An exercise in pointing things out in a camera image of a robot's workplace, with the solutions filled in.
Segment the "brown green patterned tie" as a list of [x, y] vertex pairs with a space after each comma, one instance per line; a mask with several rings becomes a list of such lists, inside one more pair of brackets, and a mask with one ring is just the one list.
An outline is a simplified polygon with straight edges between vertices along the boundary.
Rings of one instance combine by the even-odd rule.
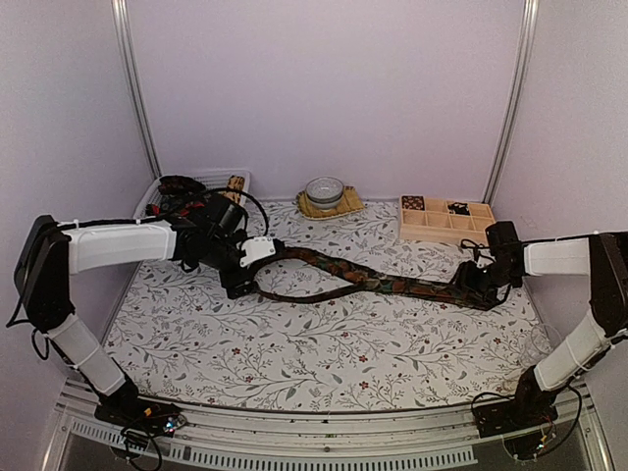
[[410, 298], [452, 304], [470, 309], [488, 311], [499, 305], [497, 291], [476, 290], [462, 282], [464, 271], [470, 264], [463, 263], [454, 277], [447, 283], [387, 275], [349, 260], [326, 255], [320, 251], [288, 247], [280, 253], [252, 263], [249, 270], [253, 275], [267, 266], [284, 260], [297, 259], [346, 282], [344, 287], [306, 296], [289, 296], [266, 291], [257, 287], [254, 292], [273, 301], [293, 304], [317, 304], [331, 301], [358, 292], [373, 292], [381, 295], [400, 295]]

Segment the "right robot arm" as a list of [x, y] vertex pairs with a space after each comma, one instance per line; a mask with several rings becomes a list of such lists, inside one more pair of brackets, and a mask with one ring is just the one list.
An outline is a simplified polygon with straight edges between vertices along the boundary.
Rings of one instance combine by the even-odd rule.
[[593, 232], [548, 239], [519, 238], [510, 221], [486, 229], [493, 260], [459, 266], [451, 281], [457, 299], [494, 307], [497, 292], [525, 286], [544, 321], [554, 321], [562, 341], [525, 369], [513, 398], [476, 406], [483, 436], [521, 430], [554, 418], [556, 396], [591, 370], [627, 336], [627, 234]]

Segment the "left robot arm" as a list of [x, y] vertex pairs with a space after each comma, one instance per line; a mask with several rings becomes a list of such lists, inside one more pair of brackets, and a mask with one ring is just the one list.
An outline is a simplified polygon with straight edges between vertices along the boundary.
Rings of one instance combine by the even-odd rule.
[[24, 318], [7, 323], [33, 326], [89, 384], [102, 410], [126, 426], [177, 414], [158, 405], [106, 351], [100, 335], [77, 313], [73, 296], [81, 278], [120, 274], [146, 261], [177, 262], [186, 272], [208, 265], [228, 288], [248, 288], [247, 269], [275, 254], [267, 232], [247, 233], [248, 214], [219, 191], [189, 196], [139, 219], [60, 223], [50, 215], [34, 222], [14, 272], [17, 308]]

